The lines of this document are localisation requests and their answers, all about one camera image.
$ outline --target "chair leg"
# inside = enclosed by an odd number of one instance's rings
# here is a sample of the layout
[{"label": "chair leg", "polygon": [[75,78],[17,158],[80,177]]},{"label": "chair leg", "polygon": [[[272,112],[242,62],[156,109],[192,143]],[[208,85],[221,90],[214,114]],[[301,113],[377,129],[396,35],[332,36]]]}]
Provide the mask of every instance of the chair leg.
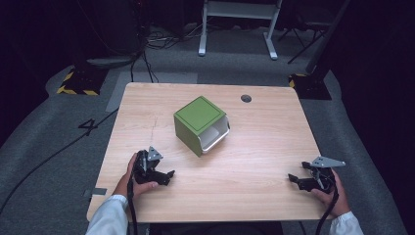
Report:
[{"label": "chair leg", "polygon": [[289,62],[288,64],[292,63],[299,55],[301,55],[302,52],[304,52],[306,49],[308,49],[310,46],[312,46],[320,37],[322,37],[324,33],[321,33],[318,35],[314,40],[312,40],[308,45],[306,45],[302,50],[300,50]]}]

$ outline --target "person's left hand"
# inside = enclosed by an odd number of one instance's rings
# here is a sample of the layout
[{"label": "person's left hand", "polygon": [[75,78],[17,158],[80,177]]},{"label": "person's left hand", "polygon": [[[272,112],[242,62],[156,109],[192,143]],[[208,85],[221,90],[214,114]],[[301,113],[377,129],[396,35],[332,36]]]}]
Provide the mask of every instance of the person's left hand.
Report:
[{"label": "person's left hand", "polygon": [[[117,184],[117,186],[116,186],[116,188],[113,192],[113,195],[117,194],[117,195],[122,195],[125,198],[127,197],[128,179],[131,175],[131,171],[132,171],[132,168],[134,167],[134,163],[135,163],[136,159],[137,159],[137,154],[134,154],[132,156],[132,158],[130,159],[129,163],[128,163],[127,172],[119,180],[119,183]],[[138,196],[140,194],[145,193],[145,192],[159,186],[159,184],[157,182],[148,182],[148,183],[144,183],[144,184],[138,184],[135,180],[133,180],[133,183],[134,183],[134,188],[133,188],[134,198],[133,199],[136,199],[136,198],[138,198]]]}]

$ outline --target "gray floor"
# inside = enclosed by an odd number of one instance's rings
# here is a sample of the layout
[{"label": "gray floor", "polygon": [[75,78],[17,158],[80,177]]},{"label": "gray floor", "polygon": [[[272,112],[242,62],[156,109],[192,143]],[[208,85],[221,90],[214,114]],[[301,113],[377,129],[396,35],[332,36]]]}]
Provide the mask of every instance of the gray floor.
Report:
[{"label": "gray floor", "polygon": [[[198,56],[199,38],[194,38],[166,50],[148,49],[147,58],[155,74],[189,73],[203,84],[288,86],[287,76],[304,72],[315,48],[287,65],[300,44],[293,34],[277,42],[282,32],[276,31],[273,41],[279,59],[271,61],[261,35],[265,30],[214,31],[207,37],[204,57]],[[309,38],[310,34],[300,35]],[[118,78],[129,72],[129,67],[110,70],[100,96],[56,94],[69,69],[51,77],[46,85],[49,98],[1,148],[1,203],[36,165],[80,136],[84,130],[77,127],[81,123],[91,118],[99,121],[109,114],[106,109]],[[142,60],[134,71],[136,76],[146,71]],[[336,78],[329,73],[325,82],[332,101],[300,101],[321,154],[347,163],[338,173],[365,234],[406,234],[390,191],[347,118]],[[24,182],[0,215],[0,234],[85,233],[89,201],[83,194],[95,186],[115,117],[109,117],[90,136],[61,152]],[[328,234],[329,224],[325,223],[322,234]],[[304,226],[307,234],[313,234],[317,221],[305,221]],[[285,234],[302,234],[296,221],[284,221],[283,228]]]}]

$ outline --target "metal stand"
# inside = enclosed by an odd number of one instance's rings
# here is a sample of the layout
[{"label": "metal stand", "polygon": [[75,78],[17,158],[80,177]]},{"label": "metal stand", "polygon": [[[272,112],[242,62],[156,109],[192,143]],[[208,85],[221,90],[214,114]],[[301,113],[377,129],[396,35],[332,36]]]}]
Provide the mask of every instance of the metal stand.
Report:
[{"label": "metal stand", "polygon": [[271,40],[275,24],[277,22],[278,14],[280,12],[282,0],[279,0],[276,5],[261,5],[249,3],[234,3],[234,2],[215,2],[205,0],[203,27],[201,43],[199,45],[199,56],[206,54],[207,48],[207,23],[208,16],[211,17],[231,17],[231,18],[249,18],[249,19],[263,19],[271,20],[268,32],[263,33],[266,46],[269,51],[269,56],[272,60],[277,60],[278,56]]}]

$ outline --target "person's right hand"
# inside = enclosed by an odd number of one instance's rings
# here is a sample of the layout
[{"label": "person's right hand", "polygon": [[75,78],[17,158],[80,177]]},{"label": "person's right hand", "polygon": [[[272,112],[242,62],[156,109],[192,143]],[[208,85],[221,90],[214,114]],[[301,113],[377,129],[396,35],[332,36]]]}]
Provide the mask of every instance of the person's right hand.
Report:
[{"label": "person's right hand", "polygon": [[[339,199],[337,200],[335,206],[333,207],[331,215],[334,217],[338,217],[344,213],[350,212],[350,207],[348,206],[346,191],[345,191],[345,188],[343,187],[342,181],[340,180],[336,172],[334,170],[332,171],[333,171],[333,174],[335,175],[336,185],[339,191]],[[318,189],[312,189],[311,193],[318,200],[320,200],[324,204],[324,206],[326,206],[326,209],[327,209],[329,205],[332,203],[335,191],[333,190],[333,192],[331,192],[330,194],[326,194]]]}]

